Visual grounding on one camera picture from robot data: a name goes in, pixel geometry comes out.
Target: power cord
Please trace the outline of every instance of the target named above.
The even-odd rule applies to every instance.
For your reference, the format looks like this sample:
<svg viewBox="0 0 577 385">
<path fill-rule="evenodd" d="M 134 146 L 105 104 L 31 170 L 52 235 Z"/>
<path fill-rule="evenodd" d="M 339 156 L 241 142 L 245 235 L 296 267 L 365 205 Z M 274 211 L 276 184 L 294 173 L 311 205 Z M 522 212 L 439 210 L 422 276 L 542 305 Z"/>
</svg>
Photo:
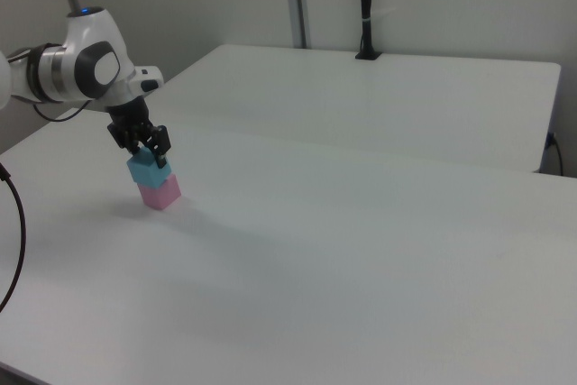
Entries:
<svg viewBox="0 0 577 385">
<path fill-rule="evenodd" d="M 563 176 L 563 157 L 561 156 L 561 149 L 559 148 L 559 142 L 557 141 L 555 133 L 547 133 L 547 138 L 545 140 L 545 150 L 554 146 L 557 149 L 557 156 L 559 157 L 559 174 Z"/>
<path fill-rule="evenodd" d="M 43 112 L 40 111 L 40 109 L 38 108 L 38 106 L 36 104 L 34 104 L 33 108 L 39 117 L 41 117 L 42 119 L 44 119 L 48 122 L 66 122 L 66 121 L 69 121 L 70 119 L 72 119 L 73 117 L 76 117 L 77 115 L 79 115 L 80 112 L 82 110 L 84 110 L 85 108 L 87 108 L 87 105 L 89 105 L 91 102 L 92 101 L 86 101 L 86 103 L 81 105 L 80 108 L 76 112 L 74 112 L 72 115 L 70 115 L 68 117 L 65 117 L 64 119 L 52 119 L 52 118 L 48 117 L 47 115 L 45 115 Z"/>
<path fill-rule="evenodd" d="M 18 279 L 20 278 L 20 273 L 22 272 L 22 266 L 24 263 L 24 254 L 26 252 L 26 218 L 24 217 L 24 208 L 22 206 L 22 200 L 20 199 L 20 195 L 16 190 L 13 182 L 10 180 L 10 173 L 5 167 L 0 164 L 0 181 L 5 182 L 8 184 L 8 187 L 12 191 L 12 195 L 14 196 L 14 200 L 16 201 L 16 206 L 18 206 L 18 215 L 20 216 L 20 254 L 18 255 L 18 264 L 16 265 L 16 271 L 12 278 L 12 283 L 10 283 L 10 288 L 6 292 L 2 303 L 0 303 L 0 313 L 8 304 L 8 300 L 14 293 L 14 289 L 16 288 L 16 283 L 18 283 Z"/>
</svg>

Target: blue block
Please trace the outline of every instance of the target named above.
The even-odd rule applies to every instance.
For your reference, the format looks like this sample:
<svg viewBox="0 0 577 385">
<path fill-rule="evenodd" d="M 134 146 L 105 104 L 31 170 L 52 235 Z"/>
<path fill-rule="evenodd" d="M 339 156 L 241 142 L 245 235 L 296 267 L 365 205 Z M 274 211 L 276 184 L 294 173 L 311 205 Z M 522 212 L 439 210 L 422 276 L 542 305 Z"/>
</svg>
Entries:
<svg viewBox="0 0 577 385">
<path fill-rule="evenodd" d="M 126 164 L 130 174 L 133 175 L 134 182 L 148 188 L 160 187 L 162 182 L 172 173 L 168 162 L 166 166 L 159 169 L 151 150 L 145 147 L 142 147 L 136 155 L 133 155 Z"/>
</svg>

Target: table surface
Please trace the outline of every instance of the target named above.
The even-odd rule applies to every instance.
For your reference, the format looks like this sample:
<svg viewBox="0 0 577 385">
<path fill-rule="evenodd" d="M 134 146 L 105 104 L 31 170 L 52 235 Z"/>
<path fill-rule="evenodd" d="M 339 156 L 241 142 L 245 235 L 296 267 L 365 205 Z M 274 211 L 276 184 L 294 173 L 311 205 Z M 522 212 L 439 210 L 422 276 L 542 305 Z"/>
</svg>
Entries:
<svg viewBox="0 0 577 385">
<path fill-rule="evenodd" d="M 225 45 L 160 89 L 151 110 L 237 133 L 531 172 L 559 72 L 552 63 L 389 54 L 370 62 Z"/>
<path fill-rule="evenodd" d="M 577 381 L 575 179 L 154 118 L 183 192 L 164 212 L 104 114 L 2 155 L 29 247 L 0 362 L 61 385 Z M 0 227 L 3 292 L 4 187 Z"/>
</svg>

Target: toy block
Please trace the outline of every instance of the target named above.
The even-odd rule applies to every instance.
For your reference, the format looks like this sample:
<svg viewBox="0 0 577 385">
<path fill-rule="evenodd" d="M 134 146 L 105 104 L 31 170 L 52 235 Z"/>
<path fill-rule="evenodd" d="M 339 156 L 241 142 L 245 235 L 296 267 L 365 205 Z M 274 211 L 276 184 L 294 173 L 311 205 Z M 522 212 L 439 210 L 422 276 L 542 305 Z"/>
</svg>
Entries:
<svg viewBox="0 0 577 385">
<path fill-rule="evenodd" d="M 159 188 L 149 188 L 138 184 L 144 205 L 162 210 L 180 197 L 179 183 L 171 173 Z"/>
<path fill-rule="evenodd" d="M 162 182 L 164 182 L 172 172 L 168 162 L 166 166 L 159 169 L 151 150 L 145 147 L 142 147 L 138 153 L 134 154 L 126 164 L 128 165 L 130 174 L 133 176 L 134 182 L 148 188 L 160 187 Z"/>
</svg>

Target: black post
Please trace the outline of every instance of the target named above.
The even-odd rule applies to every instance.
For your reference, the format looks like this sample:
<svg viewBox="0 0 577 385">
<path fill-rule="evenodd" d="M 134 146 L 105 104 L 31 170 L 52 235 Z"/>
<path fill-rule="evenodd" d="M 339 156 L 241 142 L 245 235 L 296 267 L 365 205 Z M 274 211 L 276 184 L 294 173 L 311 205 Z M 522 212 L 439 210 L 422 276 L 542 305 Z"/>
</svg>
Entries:
<svg viewBox="0 0 577 385">
<path fill-rule="evenodd" d="M 362 9 L 362 42 L 361 51 L 355 56 L 361 60 L 375 60 L 380 53 L 372 48 L 372 31 L 371 31 L 371 0 L 361 0 Z"/>
</svg>

